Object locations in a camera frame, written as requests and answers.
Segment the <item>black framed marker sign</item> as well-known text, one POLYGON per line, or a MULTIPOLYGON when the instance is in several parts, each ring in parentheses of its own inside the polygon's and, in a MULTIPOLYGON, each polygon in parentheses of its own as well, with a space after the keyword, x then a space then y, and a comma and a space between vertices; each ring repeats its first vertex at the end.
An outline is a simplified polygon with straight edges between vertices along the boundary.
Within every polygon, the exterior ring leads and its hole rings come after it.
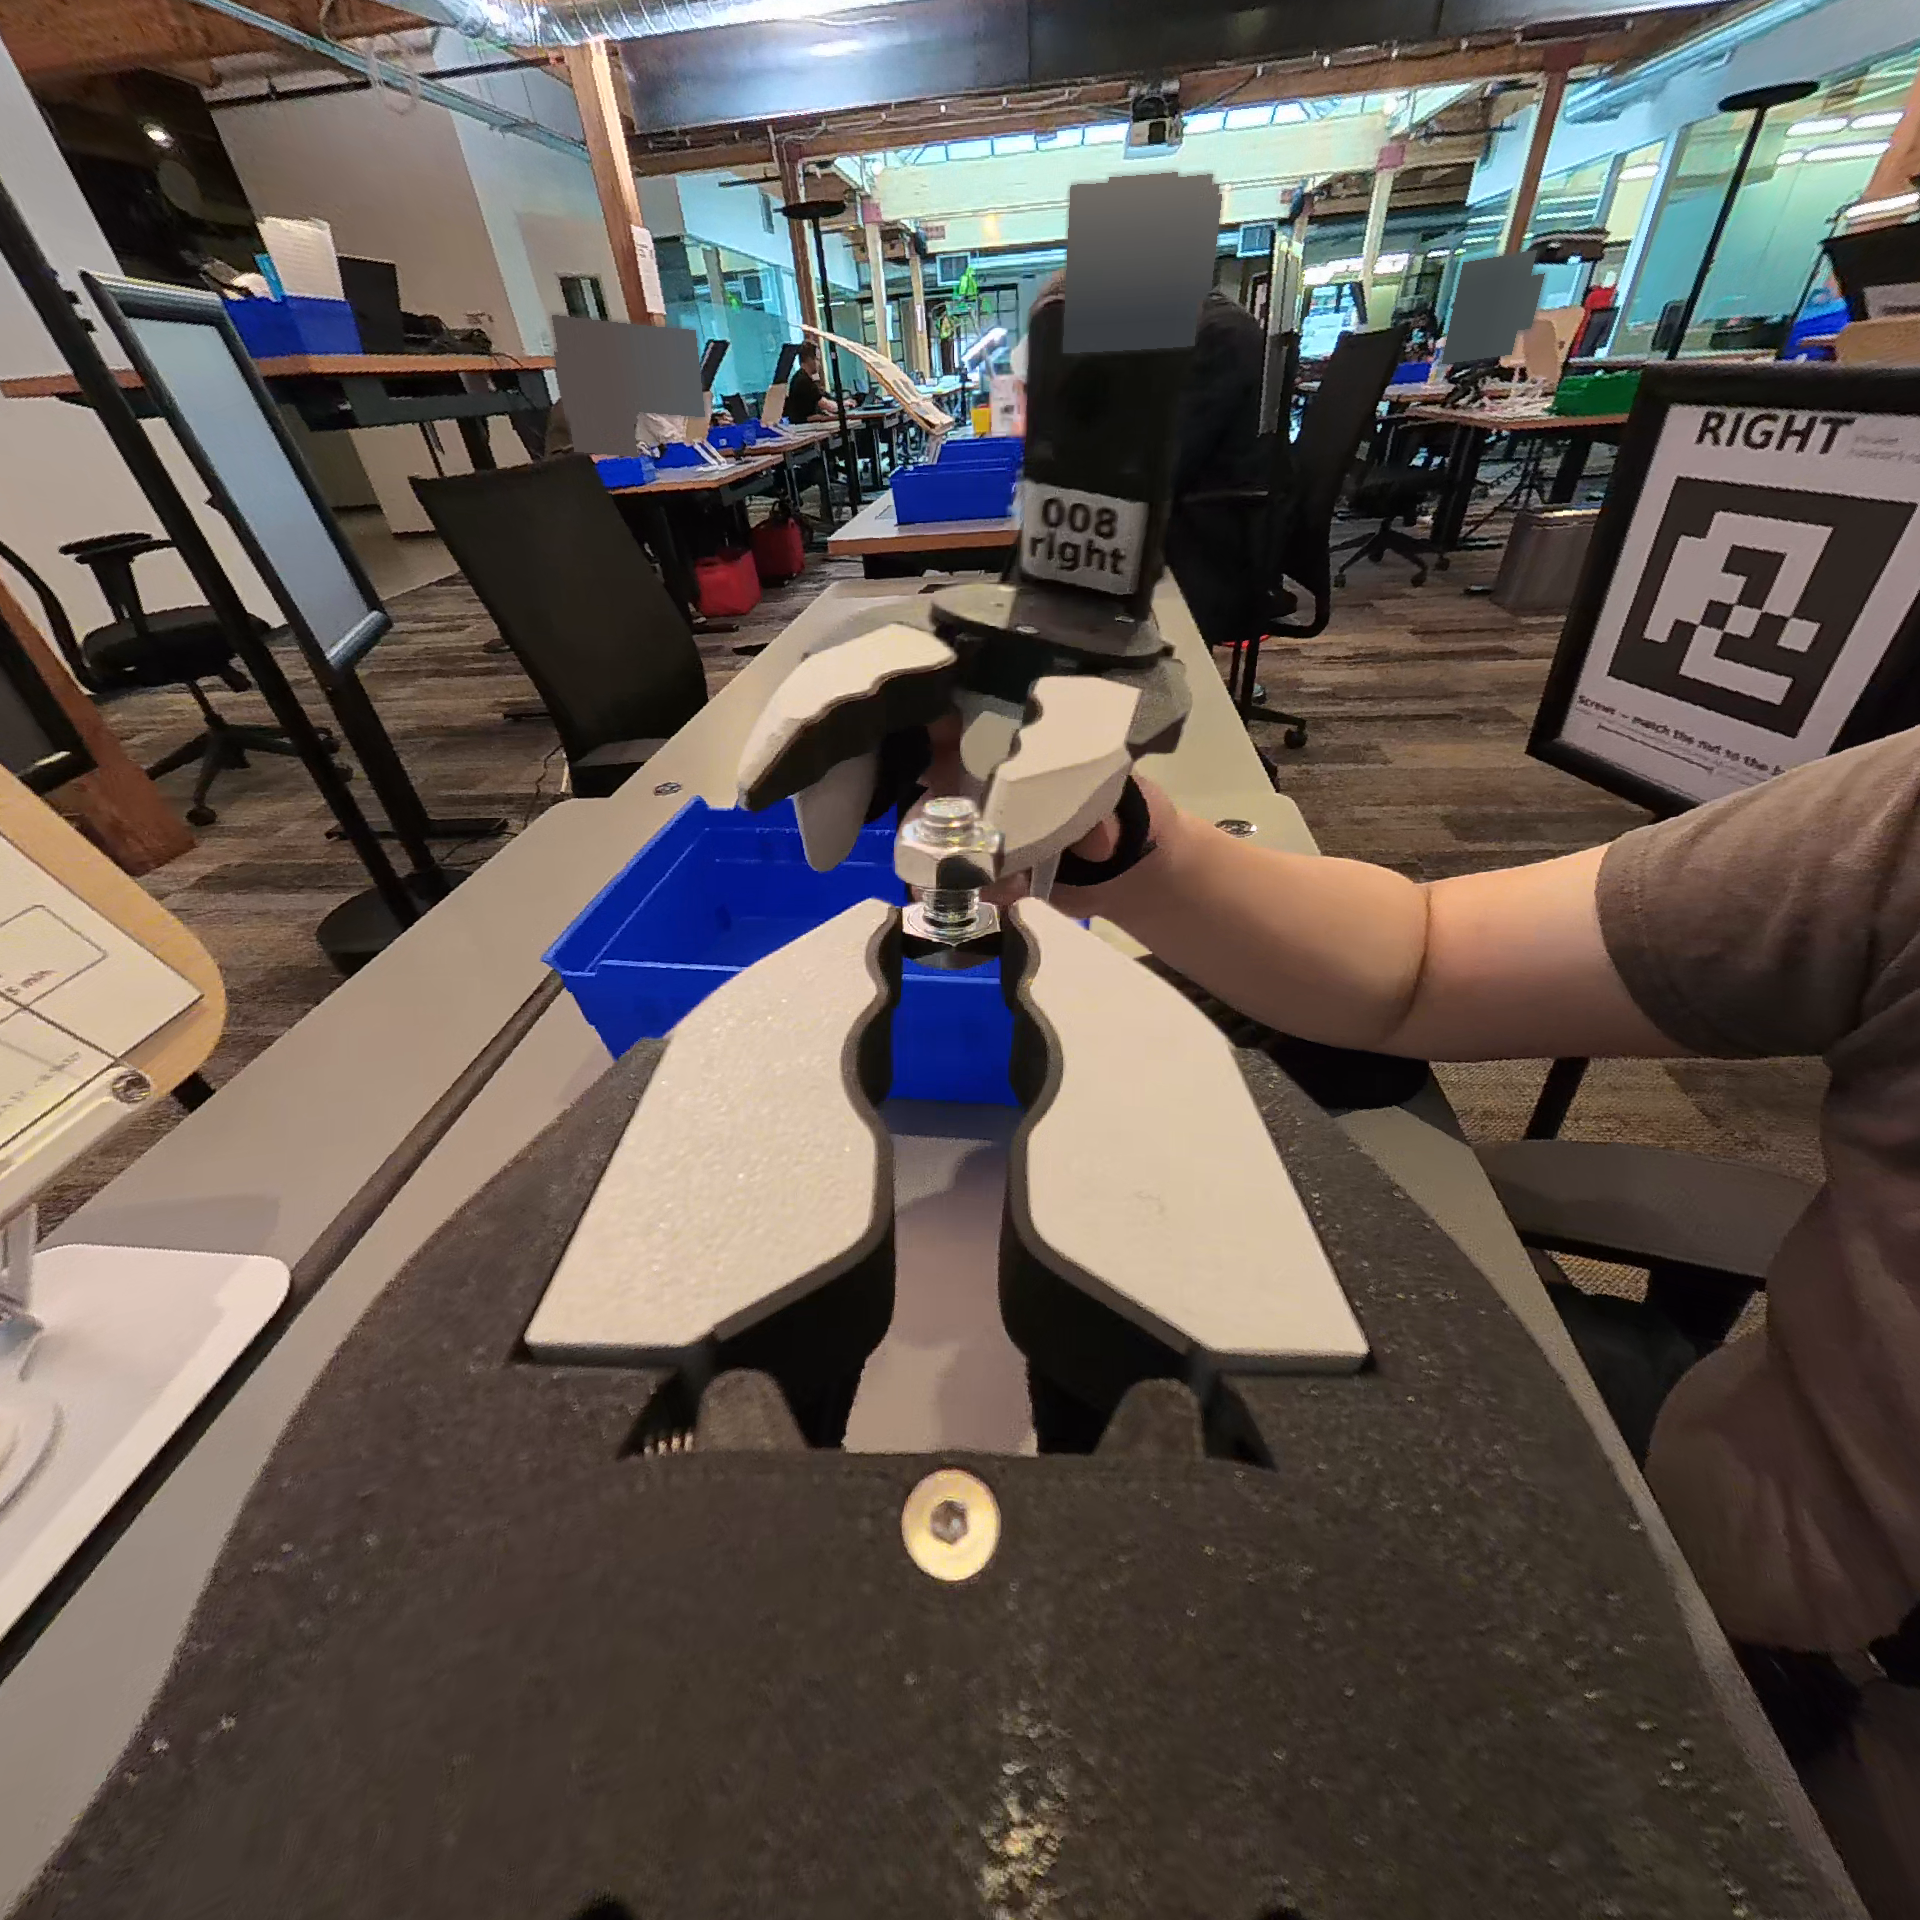
POLYGON ((1914 703, 1918 368, 1647 371, 1527 754, 1673 818, 1914 703))

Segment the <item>black framed panel stand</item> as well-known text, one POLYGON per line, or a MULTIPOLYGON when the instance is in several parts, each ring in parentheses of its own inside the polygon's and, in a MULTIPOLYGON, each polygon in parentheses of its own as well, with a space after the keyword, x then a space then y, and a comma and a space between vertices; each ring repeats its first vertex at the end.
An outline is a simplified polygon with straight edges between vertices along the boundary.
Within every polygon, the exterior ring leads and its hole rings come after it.
POLYGON ((390 637, 391 617, 289 436, 225 303, 178 285, 97 273, 80 273, 86 295, 70 292, 10 195, 4 195, 4 249, 84 401, 159 517, 221 633, 274 710, 278 729, 371 875, 371 886, 337 904, 317 928, 337 972, 361 972, 466 879, 466 867, 439 862, 438 845, 484 845, 511 825, 506 818, 439 823, 430 814, 358 679, 358 666, 390 637), (266 630, 254 624, 143 418, 167 422, 211 509, 274 600, 386 827, 372 827, 362 791, 302 709, 266 630))

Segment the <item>laminated instruction sheet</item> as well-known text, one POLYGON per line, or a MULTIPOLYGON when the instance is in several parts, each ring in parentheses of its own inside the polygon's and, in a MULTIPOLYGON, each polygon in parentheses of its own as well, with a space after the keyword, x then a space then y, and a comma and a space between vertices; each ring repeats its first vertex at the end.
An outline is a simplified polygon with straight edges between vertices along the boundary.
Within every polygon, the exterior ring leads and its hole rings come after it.
POLYGON ((206 990, 32 855, 4 849, 4 1213, 117 1131, 157 1082, 133 1052, 206 990))

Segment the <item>wooden top desk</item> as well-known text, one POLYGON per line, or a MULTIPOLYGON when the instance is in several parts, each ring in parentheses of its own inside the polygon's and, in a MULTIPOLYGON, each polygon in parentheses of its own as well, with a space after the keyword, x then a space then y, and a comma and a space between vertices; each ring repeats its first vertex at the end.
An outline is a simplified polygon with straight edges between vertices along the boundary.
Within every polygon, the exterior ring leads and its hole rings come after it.
POLYGON ((255 359, 266 392, 314 432, 451 421, 468 466, 496 469, 488 421, 542 421, 551 356, 522 353, 282 353, 255 359))

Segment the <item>rounded wooden backing board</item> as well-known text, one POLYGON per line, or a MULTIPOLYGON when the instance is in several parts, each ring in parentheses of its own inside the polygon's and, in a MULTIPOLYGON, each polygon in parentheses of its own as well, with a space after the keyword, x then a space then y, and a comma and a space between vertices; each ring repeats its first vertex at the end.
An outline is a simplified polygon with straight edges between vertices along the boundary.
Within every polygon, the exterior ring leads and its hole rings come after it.
POLYGON ((225 974, 206 942, 10 773, 4 773, 4 837, 66 891, 86 900, 122 939, 143 947, 195 988, 195 1004, 133 1043, 129 1060, 150 1075, 157 1094, 171 1094, 183 1114, 203 1107, 214 1098, 206 1063, 219 1047, 229 1015, 225 974))

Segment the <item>silver bolt with nut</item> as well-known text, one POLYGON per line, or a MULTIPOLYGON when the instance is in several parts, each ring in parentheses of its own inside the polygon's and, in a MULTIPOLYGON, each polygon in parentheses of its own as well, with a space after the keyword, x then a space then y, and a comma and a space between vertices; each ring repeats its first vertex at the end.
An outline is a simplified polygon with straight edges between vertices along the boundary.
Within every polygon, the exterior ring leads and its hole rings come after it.
POLYGON ((894 870, 917 894, 985 891, 1000 879, 1001 834, 977 814, 948 823, 933 810, 908 818, 894 837, 894 870))

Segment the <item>grey office desk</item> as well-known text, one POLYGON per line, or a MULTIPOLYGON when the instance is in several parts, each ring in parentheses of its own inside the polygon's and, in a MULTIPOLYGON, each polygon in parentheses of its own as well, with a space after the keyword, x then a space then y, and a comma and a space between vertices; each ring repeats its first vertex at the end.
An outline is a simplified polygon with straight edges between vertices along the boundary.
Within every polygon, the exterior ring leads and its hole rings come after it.
POLYGON ((866 581, 1000 576, 1018 548, 1018 518, 901 522, 892 493, 869 501, 828 537, 828 556, 861 562, 866 581))

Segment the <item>black office chair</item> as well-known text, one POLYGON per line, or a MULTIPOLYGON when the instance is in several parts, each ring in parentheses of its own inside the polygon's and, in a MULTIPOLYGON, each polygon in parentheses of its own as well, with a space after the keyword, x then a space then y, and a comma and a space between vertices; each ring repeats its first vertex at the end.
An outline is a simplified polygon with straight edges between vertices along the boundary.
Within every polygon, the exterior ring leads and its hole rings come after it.
POLYGON ((1277 445, 1278 454, 1255 509, 1253 573, 1245 588, 1247 609, 1239 616, 1231 681, 1245 721, 1271 721, 1285 729, 1285 747, 1307 742, 1307 721, 1298 713, 1257 703, 1257 666, 1265 641, 1318 637, 1332 617, 1332 518, 1348 474, 1368 438, 1380 399, 1402 364, 1407 324, 1348 332, 1332 351, 1318 385, 1306 405, 1295 442, 1277 445))
POLYGON ((604 799, 708 703, 683 606, 594 460, 416 476, 498 637, 542 694, 570 789, 604 799))
POLYGON ((93 573, 109 609, 113 624, 78 637, 73 617, 49 581, 13 548, 4 548, 5 564, 32 588, 45 613, 61 659, 97 699, 129 698, 138 689, 181 686, 193 694, 206 715, 206 729, 159 755, 146 767, 146 777, 159 781, 187 763, 197 767, 197 783, 187 806, 187 819, 211 827, 219 814, 207 797, 225 773, 251 767, 251 754, 310 762, 310 754, 282 726, 255 726, 229 721, 206 694, 206 681, 219 679, 235 691, 251 691, 255 685, 245 669, 266 669, 278 689, 269 706, 282 718, 302 713, 294 685, 274 653, 274 630, 258 616, 242 613, 245 640, 231 637, 229 626, 207 605, 174 609, 150 609, 133 581, 133 564, 157 550, 174 548, 174 541, 157 534, 101 534, 61 545, 61 556, 86 564, 93 573))
POLYGON ((1451 490, 1451 453, 1435 445, 1414 453, 1375 450, 1356 469, 1344 509, 1362 530, 1330 545, 1332 588, 1344 588, 1356 564, 1402 560, 1412 566, 1412 586, 1428 586, 1434 570, 1451 560, 1418 534, 1418 522, 1438 509, 1451 490))

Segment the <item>blue plastic bin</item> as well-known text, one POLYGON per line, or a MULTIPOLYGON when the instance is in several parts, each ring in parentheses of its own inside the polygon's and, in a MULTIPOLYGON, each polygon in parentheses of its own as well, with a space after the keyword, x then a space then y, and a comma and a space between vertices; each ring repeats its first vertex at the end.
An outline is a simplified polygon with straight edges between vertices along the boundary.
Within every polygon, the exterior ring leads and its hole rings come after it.
MULTIPOLYGON (((764 811, 691 799, 547 947, 575 1006, 612 1058, 665 1035, 716 988, 861 900, 901 904, 897 814, 813 870, 791 801, 764 811)), ((1012 1104, 1014 1020, 1000 963, 904 963, 892 1023, 892 1098, 1012 1104)))

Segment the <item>person's right forearm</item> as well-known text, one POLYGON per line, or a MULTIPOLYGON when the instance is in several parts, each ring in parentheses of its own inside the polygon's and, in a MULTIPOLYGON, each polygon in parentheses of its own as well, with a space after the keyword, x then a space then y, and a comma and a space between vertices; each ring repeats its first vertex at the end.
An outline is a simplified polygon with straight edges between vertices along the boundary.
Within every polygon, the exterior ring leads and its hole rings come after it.
POLYGON ((1600 847, 1418 885, 1169 811, 1161 851, 1199 939, 1178 970, 1291 1035, 1451 1066, 1677 1055, 1600 938, 1600 847))

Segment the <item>large silver hex bolt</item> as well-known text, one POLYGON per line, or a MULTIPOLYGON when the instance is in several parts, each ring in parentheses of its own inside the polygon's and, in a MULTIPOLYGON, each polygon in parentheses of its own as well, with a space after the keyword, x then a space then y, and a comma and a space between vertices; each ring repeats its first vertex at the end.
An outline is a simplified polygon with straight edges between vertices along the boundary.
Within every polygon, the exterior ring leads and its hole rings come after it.
MULTIPOLYGON (((985 814, 966 797, 926 799, 914 814, 933 810, 933 818, 958 823, 985 814)), ((904 947, 925 963, 961 967, 996 950, 1001 923, 1000 907, 985 891, 912 891, 904 907, 904 947)))

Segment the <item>black floor lamp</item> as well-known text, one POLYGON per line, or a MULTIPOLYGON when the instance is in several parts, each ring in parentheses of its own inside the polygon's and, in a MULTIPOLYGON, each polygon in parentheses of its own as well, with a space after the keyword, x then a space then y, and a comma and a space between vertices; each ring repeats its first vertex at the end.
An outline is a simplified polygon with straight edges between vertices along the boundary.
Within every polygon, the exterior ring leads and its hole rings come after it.
POLYGON ((1713 277, 1716 257, 1724 248, 1724 235, 1732 223, 1733 208, 1739 201, 1739 191, 1744 185, 1744 177, 1751 174, 1753 156, 1757 152, 1763 124, 1775 108, 1797 107, 1809 102, 1820 90, 1817 80, 1784 80, 1784 82, 1768 82, 1768 84, 1753 84, 1733 92, 1725 92, 1716 108, 1721 115, 1741 115, 1747 119, 1739 155, 1733 160, 1732 176, 1724 185, 1721 205, 1716 211, 1713 229, 1704 239, 1695 280, 1689 292, 1681 301, 1677 319, 1665 324, 1665 348, 1661 356, 1667 363, 1675 363, 1683 351, 1687 336, 1691 329, 1691 321, 1697 316, 1697 308, 1701 303, 1701 295, 1708 291, 1708 281, 1713 277))
POLYGON ((807 269, 804 273, 803 269, 797 269, 797 273, 804 277, 811 285, 813 321, 817 321, 824 332, 836 332, 835 281, 828 273, 827 239, 828 227, 848 212, 848 205, 850 200, 844 188, 811 188, 807 195, 788 196, 780 205, 780 216, 788 223, 797 261, 804 261, 807 269))

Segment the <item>person's right hand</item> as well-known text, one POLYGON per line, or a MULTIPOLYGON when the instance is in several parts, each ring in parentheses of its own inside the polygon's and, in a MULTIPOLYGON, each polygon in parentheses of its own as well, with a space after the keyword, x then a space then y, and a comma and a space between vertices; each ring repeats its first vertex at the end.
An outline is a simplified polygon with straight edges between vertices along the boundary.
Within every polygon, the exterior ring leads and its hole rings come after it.
POLYGON ((1221 831, 1142 775, 1061 858, 1048 900, 1072 918, 1106 918, 1150 942, 1199 896, 1221 831))

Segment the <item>grey floor box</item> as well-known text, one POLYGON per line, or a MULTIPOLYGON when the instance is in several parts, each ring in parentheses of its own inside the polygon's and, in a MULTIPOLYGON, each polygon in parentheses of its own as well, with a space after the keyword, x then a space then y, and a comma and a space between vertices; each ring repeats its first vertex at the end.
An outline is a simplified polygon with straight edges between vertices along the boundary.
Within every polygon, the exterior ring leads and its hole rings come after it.
POLYGON ((1515 616, 1568 613, 1597 517, 1595 505, 1527 505, 1519 512, 1491 582, 1494 605, 1515 616))

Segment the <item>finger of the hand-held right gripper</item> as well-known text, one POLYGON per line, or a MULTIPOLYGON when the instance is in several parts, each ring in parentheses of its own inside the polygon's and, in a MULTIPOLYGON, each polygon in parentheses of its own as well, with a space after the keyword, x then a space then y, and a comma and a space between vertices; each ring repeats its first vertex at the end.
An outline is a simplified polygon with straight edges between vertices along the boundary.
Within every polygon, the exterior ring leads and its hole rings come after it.
POLYGON ((1107 823, 1131 775, 1141 686, 1044 675, 1020 718, 984 709, 958 735, 961 794, 1000 837, 990 891, 1012 896, 1107 823))
POLYGON ((791 801, 807 866, 835 870, 869 825, 918 794, 958 675, 956 648, 905 624, 800 659, 748 733, 739 803, 791 801))

